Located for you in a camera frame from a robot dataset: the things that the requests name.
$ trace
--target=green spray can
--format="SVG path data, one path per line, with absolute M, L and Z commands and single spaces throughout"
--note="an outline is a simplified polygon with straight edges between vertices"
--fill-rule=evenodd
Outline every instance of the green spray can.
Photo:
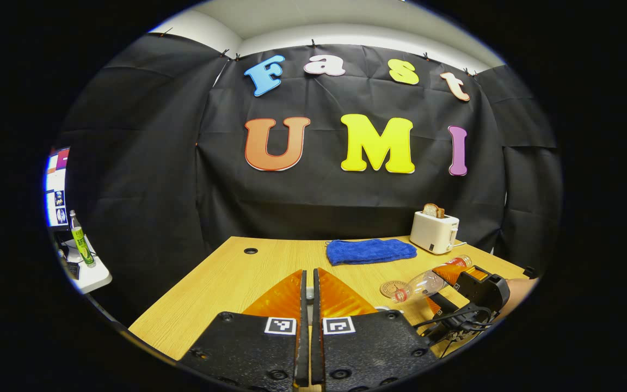
M 79 250 L 79 254 L 82 256 L 82 259 L 84 259 L 84 263 L 89 266 L 89 268 L 94 268 L 94 256 L 91 255 L 89 244 L 87 244 L 84 238 L 84 230 L 79 224 L 77 213 L 74 210 L 69 211 L 69 216 L 72 218 L 72 237 L 74 237 L 74 243 L 77 244 L 77 250 Z

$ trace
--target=toaster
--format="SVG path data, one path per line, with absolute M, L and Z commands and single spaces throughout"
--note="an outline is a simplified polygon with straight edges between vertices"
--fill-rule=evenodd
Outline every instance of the toaster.
M 443 255 L 453 248 L 457 232 L 458 218 L 448 215 L 436 218 L 417 211 L 410 229 L 410 241 L 435 255 Z

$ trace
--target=round coaster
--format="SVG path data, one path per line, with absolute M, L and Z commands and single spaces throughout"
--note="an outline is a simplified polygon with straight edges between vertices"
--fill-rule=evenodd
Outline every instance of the round coaster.
M 386 298 L 391 298 L 391 295 L 403 286 L 405 286 L 405 282 L 401 282 L 400 280 L 389 280 L 379 287 L 379 291 L 381 291 L 381 294 Z

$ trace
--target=desk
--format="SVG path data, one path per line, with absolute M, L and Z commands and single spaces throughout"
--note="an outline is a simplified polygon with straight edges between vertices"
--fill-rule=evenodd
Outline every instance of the desk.
M 408 236 L 392 238 L 410 243 Z M 340 278 L 371 305 L 403 310 L 410 323 L 433 317 L 427 303 L 393 303 L 381 295 L 379 287 L 382 283 L 388 280 L 407 282 L 458 255 L 470 256 L 474 265 L 505 279 L 527 278 L 523 275 L 523 268 L 468 244 L 453 248 L 445 255 L 433 255 L 416 247 L 417 256 L 412 259 L 333 267 L 325 255 L 325 243 L 324 240 L 231 237 L 137 318 L 130 326 L 130 332 L 169 357 L 181 359 L 217 313 L 241 313 L 269 288 L 299 269 L 307 271 L 307 287 L 314 285 L 314 268 L 323 268 Z M 244 253 L 246 248 L 256 248 L 258 253 L 248 255 Z M 468 303 L 452 287 L 443 288 L 440 293 L 455 305 Z M 439 350 L 444 347 L 435 345 L 433 351 L 438 350 L 435 355 L 441 355 Z M 460 345 L 455 343 L 451 349 L 458 347 Z M 299 390 L 320 389 L 320 385 L 314 385 Z
M 89 239 L 85 235 L 84 238 L 89 245 L 90 251 L 95 254 L 94 247 L 91 246 Z M 94 256 L 94 260 L 96 262 L 95 267 L 89 268 L 89 266 L 84 263 L 84 260 L 82 259 L 79 250 L 77 250 L 77 245 L 74 243 L 73 239 L 65 242 L 65 245 L 69 247 L 67 260 L 72 263 L 77 263 L 79 266 L 79 279 L 70 278 L 69 280 L 81 293 L 89 293 L 92 290 L 96 290 L 98 287 L 107 285 L 111 280 L 113 280 L 113 277 L 110 275 L 110 271 L 108 271 L 108 268 L 103 264 L 103 261 L 100 260 L 99 256 Z

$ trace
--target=computer monitor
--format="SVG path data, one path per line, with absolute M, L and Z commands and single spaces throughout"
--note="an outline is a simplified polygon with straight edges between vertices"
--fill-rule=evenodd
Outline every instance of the computer monitor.
M 47 159 L 45 176 L 45 211 L 47 226 L 53 231 L 69 230 L 69 211 L 64 189 L 69 147 L 53 150 Z

